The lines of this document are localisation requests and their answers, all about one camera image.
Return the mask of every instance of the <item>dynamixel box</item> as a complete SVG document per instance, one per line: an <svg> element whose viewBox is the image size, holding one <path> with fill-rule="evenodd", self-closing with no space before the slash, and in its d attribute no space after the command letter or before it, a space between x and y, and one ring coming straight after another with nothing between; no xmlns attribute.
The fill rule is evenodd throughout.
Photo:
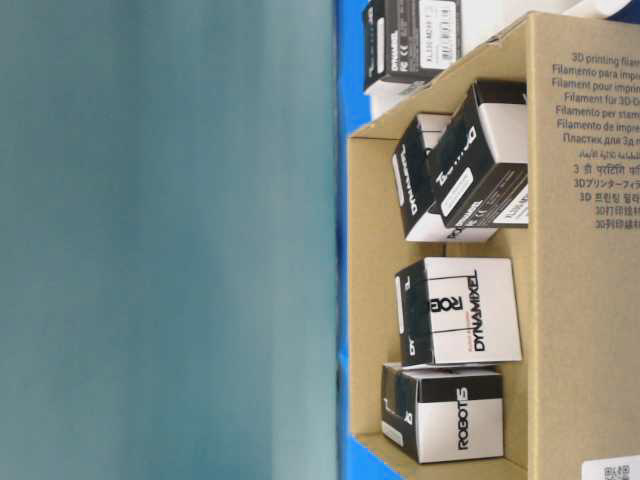
<svg viewBox="0 0 640 480"><path fill-rule="evenodd" d="M522 360L511 260L429 257L395 288L404 366Z"/></svg>
<svg viewBox="0 0 640 480"><path fill-rule="evenodd" d="M431 191L427 156L447 128L451 116L418 114L391 158L398 202L409 242L486 242L492 228L447 228Z"/></svg>
<svg viewBox="0 0 640 480"><path fill-rule="evenodd" d="M365 93L409 94L461 55L460 0L370 0Z"/></svg>
<svg viewBox="0 0 640 480"><path fill-rule="evenodd" d="M419 463L501 457L502 377L386 364L382 432Z"/></svg>
<svg viewBox="0 0 640 480"><path fill-rule="evenodd" d="M526 227L526 85L477 81L427 165L449 227Z"/></svg>

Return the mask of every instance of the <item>gray-green wall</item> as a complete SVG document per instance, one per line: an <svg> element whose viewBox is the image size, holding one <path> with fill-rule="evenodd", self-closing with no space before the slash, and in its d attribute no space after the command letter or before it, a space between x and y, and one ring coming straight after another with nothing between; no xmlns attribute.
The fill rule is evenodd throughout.
<svg viewBox="0 0 640 480"><path fill-rule="evenodd" d="M0 2L0 478L336 474L332 2Z"/></svg>

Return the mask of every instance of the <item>dynamixel logo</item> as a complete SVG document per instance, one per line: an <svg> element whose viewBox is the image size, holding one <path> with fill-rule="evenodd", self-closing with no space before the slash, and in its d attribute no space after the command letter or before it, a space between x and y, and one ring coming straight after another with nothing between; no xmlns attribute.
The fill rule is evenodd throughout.
<svg viewBox="0 0 640 480"><path fill-rule="evenodd" d="M484 202L484 200L479 200L477 202L473 202L471 204L471 206L469 207L469 209L466 211L466 213L460 218L460 220L458 220L458 223L456 223L456 225L458 227L462 227L467 220L469 220L471 218L471 216L475 213L475 211L478 209L478 207L480 205L482 205L482 202Z"/></svg>
<svg viewBox="0 0 640 480"><path fill-rule="evenodd" d="M398 68L398 31L391 34L391 70L397 72Z"/></svg>
<svg viewBox="0 0 640 480"><path fill-rule="evenodd" d="M482 329L482 309L480 308L480 283L478 271L467 277L469 287L469 302L471 302L471 325L473 327L473 349L476 352L485 351L484 330Z"/></svg>
<svg viewBox="0 0 640 480"><path fill-rule="evenodd" d="M449 176L453 172L453 167L460 163L460 160L462 160L462 157L464 157L464 155L467 153L467 150L469 150L469 147L473 144L473 142L476 141L476 138L478 138L476 127L472 126L467 133L467 143L465 144L462 151L458 154L458 157L456 158L455 162L453 162L453 165L449 168L447 173L440 172L436 177L436 182L438 183L438 185L444 187L444 184L447 183Z"/></svg>
<svg viewBox="0 0 640 480"><path fill-rule="evenodd" d="M469 450L469 391L456 389L458 401L458 450Z"/></svg>
<svg viewBox="0 0 640 480"><path fill-rule="evenodd" d="M431 313L448 312L449 310L462 310L462 297L432 298L429 300Z"/></svg>
<svg viewBox="0 0 640 480"><path fill-rule="evenodd" d="M402 173L404 173L404 183L407 186L407 196L409 197L409 203L411 204L411 215L418 213L418 205L416 204L416 197L413 194L413 188L411 188L411 178L409 178L409 167L407 166L407 147L402 145L402 152L400 152L400 161L402 162Z"/></svg>
<svg viewBox="0 0 640 480"><path fill-rule="evenodd" d="M449 235L447 235L447 238L449 240L455 240L462 234L462 232L464 232L464 228L456 227L451 231Z"/></svg>
<svg viewBox="0 0 640 480"><path fill-rule="evenodd" d="M367 18L369 21L369 36L371 38L373 38L373 7L369 7L369 10L367 10ZM375 60L374 60L374 56L371 56L371 61L369 63L369 70L367 71L367 76L368 78L373 77L373 70L375 69Z"/></svg>

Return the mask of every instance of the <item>qr code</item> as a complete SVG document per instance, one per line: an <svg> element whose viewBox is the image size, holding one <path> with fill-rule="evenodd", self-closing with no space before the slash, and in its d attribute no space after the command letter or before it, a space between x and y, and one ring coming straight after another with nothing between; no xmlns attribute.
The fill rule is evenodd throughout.
<svg viewBox="0 0 640 480"><path fill-rule="evenodd" d="M604 469L604 480L631 480L631 467L620 465Z"/></svg>

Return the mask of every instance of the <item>white label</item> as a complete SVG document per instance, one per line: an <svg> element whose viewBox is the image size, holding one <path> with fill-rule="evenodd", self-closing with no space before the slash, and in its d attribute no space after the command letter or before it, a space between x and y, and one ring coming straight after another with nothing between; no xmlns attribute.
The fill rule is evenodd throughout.
<svg viewBox="0 0 640 480"><path fill-rule="evenodd" d="M378 73L384 72L384 17L378 19L376 25L378 36L378 58L376 59L376 65Z"/></svg>
<svg viewBox="0 0 640 480"><path fill-rule="evenodd" d="M529 185L520 190L494 223L529 223Z"/></svg>
<svg viewBox="0 0 640 480"><path fill-rule="evenodd" d="M592 460L582 464L582 480L639 480L640 455Z"/></svg>
<svg viewBox="0 0 640 480"><path fill-rule="evenodd" d="M453 188L449 191L447 196L445 197L440 208L442 209L442 214L446 217L451 213L453 207L455 207L465 192L469 189L471 184L473 183L473 173L471 173L471 169L467 167L462 175L453 186Z"/></svg>
<svg viewBox="0 0 640 480"><path fill-rule="evenodd" d="M396 277L396 304L398 305L398 330L404 333L404 313L402 311L402 293L400 291L400 277Z"/></svg>
<svg viewBox="0 0 640 480"><path fill-rule="evenodd" d="M396 176L396 189L398 190L398 201L400 206L404 205L404 192L402 191L402 181L400 180L400 168L398 167L398 156L394 155L391 158L391 164L393 165L393 173Z"/></svg>
<svg viewBox="0 0 640 480"><path fill-rule="evenodd" d="M456 4L420 0L420 67L444 70L458 51Z"/></svg>
<svg viewBox="0 0 640 480"><path fill-rule="evenodd" d="M402 440L402 434L389 425L387 422L382 422L382 433L384 433L391 440L396 442L401 447L404 447L404 441Z"/></svg>

